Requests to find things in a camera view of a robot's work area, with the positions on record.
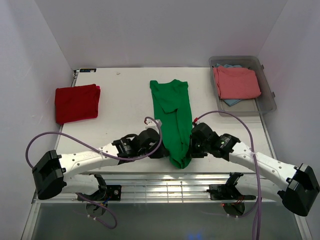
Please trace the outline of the green t-shirt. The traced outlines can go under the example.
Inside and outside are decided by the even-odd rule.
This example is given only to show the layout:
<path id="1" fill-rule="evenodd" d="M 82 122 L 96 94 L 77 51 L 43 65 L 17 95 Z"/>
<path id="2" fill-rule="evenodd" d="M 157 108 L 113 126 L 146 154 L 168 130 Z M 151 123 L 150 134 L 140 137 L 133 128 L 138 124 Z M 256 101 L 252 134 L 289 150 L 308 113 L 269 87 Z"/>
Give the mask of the green t-shirt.
<path id="1" fill-rule="evenodd" d="M 149 82 L 154 117 L 162 122 L 162 140 L 169 152 L 169 161 L 178 169 L 186 168 L 191 158 L 187 156 L 192 131 L 192 111 L 189 85 L 174 79 L 168 83 Z"/>

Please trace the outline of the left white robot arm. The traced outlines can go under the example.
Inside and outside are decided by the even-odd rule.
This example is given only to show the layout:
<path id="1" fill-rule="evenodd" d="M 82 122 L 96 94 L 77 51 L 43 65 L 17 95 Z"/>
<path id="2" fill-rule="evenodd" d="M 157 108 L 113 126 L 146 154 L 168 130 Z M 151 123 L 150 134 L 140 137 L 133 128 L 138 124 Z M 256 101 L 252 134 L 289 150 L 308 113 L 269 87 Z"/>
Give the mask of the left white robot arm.
<path id="1" fill-rule="evenodd" d="M 97 174 L 87 175 L 88 171 L 169 156 L 160 134 L 152 128 L 125 135 L 99 148 L 87 148 L 87 151 L 67 154 L 50 150 L 42 156 L 32 167 L 38 199 L 48 200 L 60 193 L 80 193 L 100 200 L 106 195 L 106 184 Z"/>

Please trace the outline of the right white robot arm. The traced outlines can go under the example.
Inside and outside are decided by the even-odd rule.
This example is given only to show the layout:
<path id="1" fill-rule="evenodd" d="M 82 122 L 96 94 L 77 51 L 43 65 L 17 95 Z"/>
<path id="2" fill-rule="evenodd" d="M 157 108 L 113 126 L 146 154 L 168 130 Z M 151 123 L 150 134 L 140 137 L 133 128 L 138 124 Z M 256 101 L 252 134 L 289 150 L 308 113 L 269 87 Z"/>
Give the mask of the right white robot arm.
<path id="1" fill-rule="evenodd" d="M 320 193 L 316 175 L 307 164 L 295 166 L 253 152 L 237 137 L 218 135 L 203 122 L 193 125 L 189 155 L 193 159 L 212 155 L 259 173 L 260 180 L 255 175 L 231 172 L 224 184 L 209 186 L 207 192 L 212 200 L 240 202 L 261 196 L 281 202 L 290 212 L 306 217 Z"/>

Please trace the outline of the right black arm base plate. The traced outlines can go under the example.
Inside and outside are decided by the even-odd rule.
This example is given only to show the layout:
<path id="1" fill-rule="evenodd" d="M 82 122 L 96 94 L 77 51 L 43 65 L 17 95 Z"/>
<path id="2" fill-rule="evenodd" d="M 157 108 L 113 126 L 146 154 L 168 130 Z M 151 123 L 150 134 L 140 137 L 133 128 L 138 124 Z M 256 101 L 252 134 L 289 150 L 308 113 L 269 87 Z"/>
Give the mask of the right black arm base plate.
<path id="1" fill-rule="evenodd" d="M 211 184 L 206 190 L 210 194 L 211 200 L 255 200 L 254 195 L 243 195 L 241 194 L 234 185 L 229 186 L 226 184 Z"/>

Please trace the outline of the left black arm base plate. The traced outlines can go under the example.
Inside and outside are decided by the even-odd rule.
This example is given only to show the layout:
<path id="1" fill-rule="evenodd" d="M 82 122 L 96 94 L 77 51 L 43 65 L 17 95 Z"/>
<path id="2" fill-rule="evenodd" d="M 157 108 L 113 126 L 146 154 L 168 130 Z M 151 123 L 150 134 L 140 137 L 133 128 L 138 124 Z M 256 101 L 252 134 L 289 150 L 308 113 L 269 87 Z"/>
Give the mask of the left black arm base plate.
<path id="1" fill-rule="evenodd" d="M 99 186 L 98 190 L 93 194 L 84 194 L 81 195 L 91 201 L 120 201 L 122 194 L 122 186 L 121 185 L 105 185 Z"/>

